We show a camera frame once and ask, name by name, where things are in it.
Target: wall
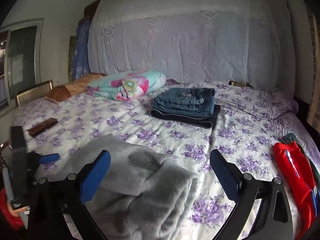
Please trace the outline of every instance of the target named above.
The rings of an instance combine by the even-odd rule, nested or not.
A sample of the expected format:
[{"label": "wall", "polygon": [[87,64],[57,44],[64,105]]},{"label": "wall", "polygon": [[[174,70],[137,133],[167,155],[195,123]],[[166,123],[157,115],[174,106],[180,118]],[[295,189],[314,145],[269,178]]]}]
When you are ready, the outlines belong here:
[{"label": "wall", "polygon": [[[2,27],[19,21],[43,18],[40,43],[41,81],[52,79],[54,85],[68,82],[70,35],[76,35],[84,8],[95,0],[18,0]],[[13,112],[0,116],[0,143],[9,137]]]},{"label": "wall", "polygon": [[311,105],[313,90],[313,49],[304,0],[288,0],[296,55],[295,96]]}]

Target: brown pillow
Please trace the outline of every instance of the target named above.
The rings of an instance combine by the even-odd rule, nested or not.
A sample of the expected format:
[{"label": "brown pillow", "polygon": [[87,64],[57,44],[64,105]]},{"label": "brown pillow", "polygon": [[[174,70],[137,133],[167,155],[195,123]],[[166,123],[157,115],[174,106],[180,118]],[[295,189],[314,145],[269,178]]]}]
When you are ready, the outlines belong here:
[{"label": "brown pillow", "polygon": [[68,98],[71,98],[72,96],[85,92],[87,89],[87,84],[89,84],[92,80],[103,78],[104,76],[105,75],[99,73],[90,73],[84,75],[78,80],[67,83],[63,86],[54,87],[52,90],[46,93],[44,97],[45,99],[57,104],[67,100]]}]

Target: folded jeans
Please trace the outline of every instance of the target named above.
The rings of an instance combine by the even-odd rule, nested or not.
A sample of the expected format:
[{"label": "folded jeans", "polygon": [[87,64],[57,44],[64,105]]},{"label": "folded jeans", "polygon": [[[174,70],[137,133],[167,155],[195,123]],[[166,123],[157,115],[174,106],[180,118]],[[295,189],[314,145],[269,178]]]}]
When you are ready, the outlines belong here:
[{"label": "folded jeans", "polygon": [[196,101],[192,96],[189,98],[183,98],[184,96],[177,96],[175,98],[170,97],[170,95],[172,95],[172,93],[170,92],[171,90],[175,90],[173,94],[179,95],[180,93],[184,92],[189,93],[191,89],[179,89],[178,92],[176,91],[176,89],[170,89],[162,93],[160,96],[154,98],[151,104],[152,107],[167,114],[180,114],[199,118],[209,117],[212,115],[215,104],[214,89],[192,89],[193,95],[197,93],[197,95],[201,95],[201,98],[204,100],[203,103],[198,105],[173,103],[174,101],[180,102],[180,99],[183,101],[183,103],[188,102],[188,99],[190,99],[192,102]]},{"label": "folded jeans", "polygon": [[214,111],[212,115],[205,118],[195,118],[195,117],[190,117],[190,116],[185,116],[180,114],[167,114],[154,108],[150,110],[149,114],[150,116],[158,119],[183,122],[186,124],[196,125],[206,129],[210,129],[210,128],[214,129],[217,124],[217,118],[220,112],[220,108],[221,106],[214,105]]}]

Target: metal screw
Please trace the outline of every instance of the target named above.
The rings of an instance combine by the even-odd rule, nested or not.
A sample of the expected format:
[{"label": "metal screw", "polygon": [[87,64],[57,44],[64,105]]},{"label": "metal screw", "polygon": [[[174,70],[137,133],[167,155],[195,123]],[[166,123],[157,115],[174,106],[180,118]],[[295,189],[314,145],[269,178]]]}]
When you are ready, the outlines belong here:
[{"label": "metal screw", "polygon": [[274,178],[274,181],[276,184],[281,184],[281,179],[279,179],[279,178]]},{"label": "metal screw", "polygon": [[252,175],[251,175],[251,174],[249,174],[249,173],[245,173],[245,174],[243,174],[243,177],[244,177],[246,180],[250,180],[250,179],[252,179]]},{"label": "metal screw", "polygon": [[39,179],[39,184],[44,184],[46,181],[47,181],[46,178],[41,178]]},{"label": "metal screw", "polygon": [[68,175],[68,180],[74,180],[76,177],[77,177],[76,174],[71,173],[71,174]]}]

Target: window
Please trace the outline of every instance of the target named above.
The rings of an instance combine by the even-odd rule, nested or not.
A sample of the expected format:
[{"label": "window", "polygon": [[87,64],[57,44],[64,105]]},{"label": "window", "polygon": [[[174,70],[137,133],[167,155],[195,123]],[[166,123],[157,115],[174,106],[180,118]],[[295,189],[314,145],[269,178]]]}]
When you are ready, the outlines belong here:
[{"label": "window", "polygon": [[15,96],[40,80],[42,19],[0,29],[0,114],[16,106]]}]

